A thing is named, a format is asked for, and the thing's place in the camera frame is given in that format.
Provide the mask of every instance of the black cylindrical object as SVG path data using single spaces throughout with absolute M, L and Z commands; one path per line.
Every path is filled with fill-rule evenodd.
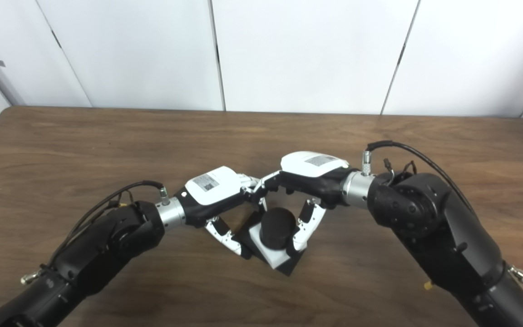
M 523 327 L 523 289 L 507 272 L 482 294 L 455 297 L 480 327 Z
M 261 243 L 272 250 L 282 250 L 288 245 L 296 228 L 293 213 L 284 208 L 272 208 L 261 216 Z
M 0 327 L 55 327 L 82 300 L 85 295 L 74 289 L 56 272 L 46 270 L 22 294 L 0 307 Z

